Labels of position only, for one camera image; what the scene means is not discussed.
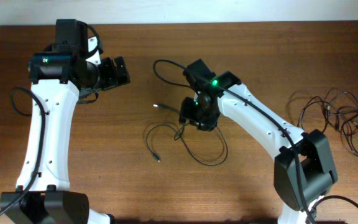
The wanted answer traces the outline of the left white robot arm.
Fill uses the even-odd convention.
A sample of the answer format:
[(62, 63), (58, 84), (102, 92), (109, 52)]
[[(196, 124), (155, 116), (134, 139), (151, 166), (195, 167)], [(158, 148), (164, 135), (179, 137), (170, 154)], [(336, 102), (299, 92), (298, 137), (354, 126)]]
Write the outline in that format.
[(29, 62), (32, 98), (24, 165), (12, 192), (0, 197), (1, 213), (14, 223), (114, 223), (90, 208), (85, 194), (72, 192), (68, 148), (73, 113), (90, 95), (130, 82), (124, 59), (101, 58), (95, 29), (76, 19), (59, 19), (55, 42)]

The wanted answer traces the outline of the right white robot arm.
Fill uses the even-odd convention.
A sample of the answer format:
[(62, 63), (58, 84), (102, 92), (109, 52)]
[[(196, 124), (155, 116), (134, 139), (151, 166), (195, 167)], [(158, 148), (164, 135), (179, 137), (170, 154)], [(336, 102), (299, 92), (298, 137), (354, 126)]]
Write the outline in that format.
[(200, 131), (217, 128), (221, 115), (237, 123), (274, 161), (273, 185), (283, 201), (278, 222), (309, 223), (312, 206), (337, 182), (327, 137), (279, 117), (229, 71), (216, 75), (197, 60), (184, 68), (183, 76), (195, 96), (183, 100), (179, 121)]

